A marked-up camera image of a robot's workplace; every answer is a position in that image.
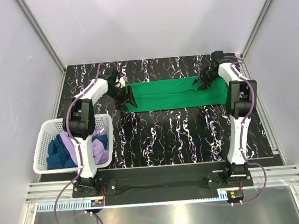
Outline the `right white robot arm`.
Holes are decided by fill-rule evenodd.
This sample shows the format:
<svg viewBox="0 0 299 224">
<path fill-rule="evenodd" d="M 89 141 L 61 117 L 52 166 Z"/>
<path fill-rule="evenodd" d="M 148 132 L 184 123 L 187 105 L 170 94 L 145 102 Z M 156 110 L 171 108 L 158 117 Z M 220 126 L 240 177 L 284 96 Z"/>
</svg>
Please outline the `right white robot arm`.
<svg viewBox="0 0 299 224">
<path fill-rule="evenodd" d="M 210 90 L 218 79 L 223 79 L 227 85 L 225 108 L 231 122 L 230 147 L 222 172 L 207 176 L 208 186 L 213 189 L 252 185 L 246 146 L 251 114 L 256 110 L 257 82 L 247 79 L 236 69 L 237 64 L 243 63 L 241 58 L 214 51 L 210 66 L 204 68 L 193 82 L 199 84 L 199 90 Z"/>
</svg>

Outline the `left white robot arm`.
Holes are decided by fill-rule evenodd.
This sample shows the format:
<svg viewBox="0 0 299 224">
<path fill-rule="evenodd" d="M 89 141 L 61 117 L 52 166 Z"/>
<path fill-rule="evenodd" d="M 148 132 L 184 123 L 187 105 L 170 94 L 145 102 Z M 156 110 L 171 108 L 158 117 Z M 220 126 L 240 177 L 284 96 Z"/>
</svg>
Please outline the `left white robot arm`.
<svg viewBox="0 0 299 224">
<path fill-rule="evenodd" d="M 104 190 L 101 186 L 97 165 L 94 162 L 92 134 L 95 130 L 94 103 L 103 95 L 115 100 L 115 108 L 129 111 L 127 104 L 137 108 L 133 89 L 125 77 L 118 78 L 114 68 L 100 63 L 91 83 L 75 97 L 67 100 L 68 109 L 63 116 L 63 130 L 74 145 L 78 173 L 72 180 L 74 192 L 97 195 Z"/>
</svg>

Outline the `green t shirt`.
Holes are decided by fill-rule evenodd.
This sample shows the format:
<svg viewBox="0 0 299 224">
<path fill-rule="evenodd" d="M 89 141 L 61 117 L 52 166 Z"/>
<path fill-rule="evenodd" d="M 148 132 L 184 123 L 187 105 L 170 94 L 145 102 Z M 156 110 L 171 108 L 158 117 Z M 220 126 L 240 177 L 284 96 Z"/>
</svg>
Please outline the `green t shirt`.
<svg viewBox="0 0 299 224">
<path fill-rule="evenodd" d="M 127 113 L 190 108 L 204 105 L 225 104 L 227 86 L 223 79 L 216 79 L 210 88 L 199 90 L 195 77 L 166 79 L 152 82 L 131 83 L 138 107 L 129 103 Z"/>
</svg>

